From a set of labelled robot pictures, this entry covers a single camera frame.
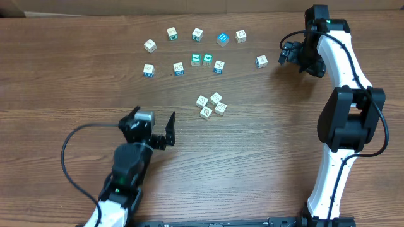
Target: wood grain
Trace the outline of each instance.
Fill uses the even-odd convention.
[[[342,198],[342,216],[358,226],[404,221],[404,14],[332,12],[345,18],[363,72],[384,88],[391,142],[374,159],[358,159]],[[176,27],[179,39],[167,40]],[[202,221],[263,219],[299,213],[321,160],[316,123],[331,94],[323,79],[277,63],[281,38],[304,26],[302,13],[111,16],[0,20],[0,226],[72,226],[93,204],[65,179],[60,148],[69,131],[88,122],[117,122],[136,105],[154,110],[162,133],[176,111],[177,143],[156,151],[136,219]],[[201,43],[191,40],[195,27]],[[234,33],[245,29],[247,42]],[[216,44],[217,35],[229,44]],[[143,43],[151,38],[157,50]],[[226,63],[191,67],[192,53]],[[256,69],[265,54],[268,66]],[[185,76],[172,64],[183,62]],[[142,75],[154,64],[153,79]],[[209,121],[195,106],[218,92],[228,110]],[[85,129],[68,144],[67,169],[96,196],[124,142],[117,129]],[[379,126],[364,152],[383,143]]]

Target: wooden table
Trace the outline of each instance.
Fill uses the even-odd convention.
[[[342,216],[358,226],[404,221],[404,14],[331,12],[352,30],[356,56],[376,88],[391,142],[374,159],[358,159],[345,187]],[[179,39],[169,42],[166,29]],[[201,43],[191,40],[198,27]],[[321,160],[316,125],[331,94],[323,79],[277,63],[279,41],[304,27],[303,13],[109,16],[0,20],[0,226],[73,226],[94,205],[63,175],[60,150],[68,133],[89,122],[117,122],[137,105],[156,114],[163,133],[176,111],[177,143],[156,151],[138,219],[263,219],[298,215]],[[247,42],[237,44],[235,31]],[[224,48],[217,35],[226,32]],[[157,50],[143,43],[151,38]],[[291,40],[302,40],[295,37]],[[191,67],[192,53],[225,62],[223,75]],[[255,57],[268,66],[256,69]],[[176,77],[173,63],[185,76]],[[156,75],[142,75],[153,64]],[[219,92],[228,110],[209,121],[195,106]],[[72,178],[97,196],[124,142],[117,129],[77,133],[66,150]],[[383,143],[379,124],[364,153]]]

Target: small cube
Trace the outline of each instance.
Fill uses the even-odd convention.
[[[195,28],[194,32],[192,32],[192,39],[200,42],[203,37],[203,31],[199,28]]]
[[[199,96],[198,100],[196,100],[196,106],[199,108],[203,108],[208,104],[208,99],[203,97],[202,95]]]
[[[245,42],[247,40],[247,34],[244,30],[235,32],[235,39],[238,43]]]
[[[145,67],[143,68],[143,74],[146,77],[154,77],[154,66],[145,64]]]
[[[200,54],[192,54],[191,65],[192,66],[201,66],[201,55]]]
[[[222,74],[223,68],[225,67],[225,63],[222,61],[217,60],[215,66],[213,67],[213,72]]]
[[[203,117],[206,120],[209,120],[209,117],[212,115],[212,110],[209,109],[208,107],[203,107],[201,110],[201,117]]]
[[[177,31],[174,27],[167,29],[167,33],[169,34],[169,40],[173,41],[178,38]]]
[[[153,53],[157,49],[156,43],[153,42],[151,39],[145,42],[145,49],[149,51],[149,53]]]
[[[229,42],[229,36],[226,35],[224,32],[217,37],[217,43],[224,47]]]
[[[223,116],[223,114],[225,113],[225,110],[227,108],[227,105],[221,102],[218,102],[215,108],[215,113],[216,114],[220,114]]]
[[[182,66],[182,62],[178,62],[174,64],[174,72],[176,76],[184,75],[184,66]]]
[[[214,106],[220,101],[222,101],[222,97],[217,92],[210,97],[210,103],[214,104]]]
[[[204,66],[210,67],[210,66],[211,66],[211,63],[212,63],[212,60],[213,60],[213,56],[212,56],[212,55],[210,55],[210,54],[205,54],[205,56],[203,57],[202,64],[203,64]]]
[[[262,55],[257,57],[257,59],[255,60],[255,64],[257,65],[258,69],[261,69],[262,67],[266,67],[266,65],[268,64],[268,60],[266,60],[265,55]]]

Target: block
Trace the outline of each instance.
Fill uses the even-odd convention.
[[[227,108],[227,105],[221,102],[218,102],[215,108],[215,113],[216,114],[220,114],[223,116],[223,114],[225,113],[225,110]]]
[[[146,77],[154,77],[154,66],[145,64],[145,67],[143,68],[143,75]]]
[[[222,61],[217,60],[215,66],[213,67],[213,72],[222,74],[223,68],[225,67],[225,63]]]
[[[229,36],[226,35],[224,32],[217,37],[217,43],[224,47],[229,42]]]
[[[177,31],[174,27],[167,29],[167,33],[169,34],[169,40],[173,41],[178,38]]]
[[[247,34],[246,34],[246,32],[245,32],[244,30],[235,32],[235,40],[236,40],[238,43],[245,42],[245,41],[247,40]]]
[[[212,60],[213,60],[213,55],[205,54],[205,56],[203,57],[202,65],[210,67]]]
[[[266,65],[268,64],[268,60],[266,60],[265,55],[262,55],[257,57],[257,59],[255,60],[255,64],[257,65],[258,69],[261,69],[262,67],[266,67]]]
[[[201,66],[201,55],[200,54],[192,54],[191,65],[192,66]]]
[[[203,108],[208,104],[208,99],[203,97],[202,95],[199,96],[198,100],[196,100],[196,106],[199,108]]]
[[[184,66],[182,66],[182,62],[178,62],[174,64],[174,72],[176,76],[184,75]]]
[[[195,28],[194,32],[192,32],[192,39],[200,42],[203,37],[203,31],[199,28]]]
[[[149,53],[153,53],[157,49],[156,43],[153,42],[151,39],[145,42],[145,49],[149,51]]]
[[[209,102],[214,104],[214,106],[217,105],[218,102],[222,101],[222,97],[216,92],[215,94],[210,97]]]
[[[209,117],[212,115],[212,110],[209,109],[208,107],[203,107],[201,110],[201,117],[203,117],[206,120],[209,120]]]

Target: number on cube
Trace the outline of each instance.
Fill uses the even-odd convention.
[[[212,115],[212,110],[209,109],[208,107],[203,107],[201,110],[201,117],[203,117],[206,120],[209,120],[209,117]]]
[[[227,105],[221,102],[218,102],[215,108],[215,113],[216,114],[220,114],[223,116],[223,114],[225,113]]]
[[[210,97],[209,101],[216,106],[218,102],[222,101],[222,97],[216,92]]]
[[[208,99],[203,97],[202,95],[199,96],[198,100],[196,100],[196,106],[199,108],[203,108],[208,104]]]
[[[184,66],[182,66],[182,62],[178,62],[174,64],[174,72],[176,76],[184,75]]]
[[[229,36],[226,35],[224,32],[217,37],[217,43],[224,47],[229,42]]]
[[[211,66],[211,63],[212,63],[212,60],[213,60],[213,55],[205,54],[205,56],[203,57],[202,64],[203,64],[204,66],[210,67],[210,66]]]
[[[247,40],[247,34],[244,30],[235,32],[235,39],[238,43],[245,42]]]
[[[145,67],[143,68],[143,75],[146,77],[154,77],[154,66],[145,64]]]
[[[191,65],[192,66],[201,66],[201,55],[200,54],[192,54]]]
[[[177,31],[174,27],[167,29],[167,33],[169,34],[169,40],[173,41],[178,38]]]
[[[199,28],[195,28],[194,32],[192,32],[192,39],[200,42],[203,37],[203,31]]]
[[[257,59],[255,60],[255,64],[257,65],[258,69],[261,69],[262,67],[266,67],[266,65],[268,64],[268,60],[266,60],[265,55],[262,55],[257,57]]]
[[[151,39],[145,42],[145,49],[149,51],[149,53],[153,53],[157,49],[156,43],[153,42]]]
[[[215,66],[213,67],[213,72],[222,74],[223,68],[225,67],[225,63],[222,61],[216,61]]]

